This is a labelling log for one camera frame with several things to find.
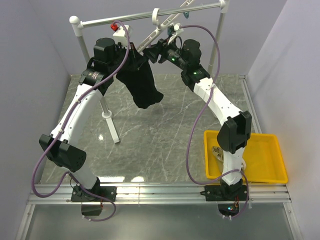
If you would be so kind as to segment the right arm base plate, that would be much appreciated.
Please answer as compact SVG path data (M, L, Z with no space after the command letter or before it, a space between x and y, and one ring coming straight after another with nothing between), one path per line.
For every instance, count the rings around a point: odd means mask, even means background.
M205 185L200 195L204 196L207 202L245 201L248 198L248 190L245 185L241 185L237 189L231 189L229 186Z

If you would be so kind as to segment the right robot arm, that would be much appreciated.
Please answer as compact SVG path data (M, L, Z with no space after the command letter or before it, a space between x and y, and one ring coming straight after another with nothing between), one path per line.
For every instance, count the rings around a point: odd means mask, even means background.
M223 153L220 194L226 200L233 199L243 184L241 170L245 166L243 153L251 137L251 114L236 107L202 67L198 41L187 39L178 47L174 40L160 39L142 52L152 63L169 61L180 68L184 84L205 102L218 119L221 128L216 139Z

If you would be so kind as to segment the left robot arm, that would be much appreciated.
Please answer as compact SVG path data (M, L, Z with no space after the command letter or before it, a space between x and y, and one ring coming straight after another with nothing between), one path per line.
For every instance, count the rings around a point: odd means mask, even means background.
M87 62L76 94L59 124L49 135L42 134L39 144L44 158L66 169L76 182L75 192L89 201L108 195L100 180L86 165L87 154L77 147L80 135L95 105L113 83L114 75L125 65L130 52L130 41L115 43L112 38L100 38L94 46L94 56Z

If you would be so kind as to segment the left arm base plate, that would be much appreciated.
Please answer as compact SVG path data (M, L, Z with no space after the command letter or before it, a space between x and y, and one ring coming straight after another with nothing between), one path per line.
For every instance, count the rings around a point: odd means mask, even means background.
M99 202L102 199L100 196L111 201L116 200L117 187L116 186L100 186L98 189L84 191L80 186L75 186L71 195L71 202Z

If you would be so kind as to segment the black underwear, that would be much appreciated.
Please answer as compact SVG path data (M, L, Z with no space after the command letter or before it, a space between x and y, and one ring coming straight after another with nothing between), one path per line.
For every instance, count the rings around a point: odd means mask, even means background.
M127 87L134 103L140 109L147 109L164 97L155 86L149 59L138 53L132 42L128 58L116 78Z

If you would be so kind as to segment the white plastic hanger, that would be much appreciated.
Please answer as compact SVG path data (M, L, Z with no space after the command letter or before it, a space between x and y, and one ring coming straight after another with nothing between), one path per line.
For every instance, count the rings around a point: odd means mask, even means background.
M160 9L154 8L151 15L152 24L156 26L155 30L150 33L136 48L138 53L141 53L145 48L149 47L151 43L168 27L170 27L174 20L180 16L181 13L174 13L167 17L163 22L160 21Z

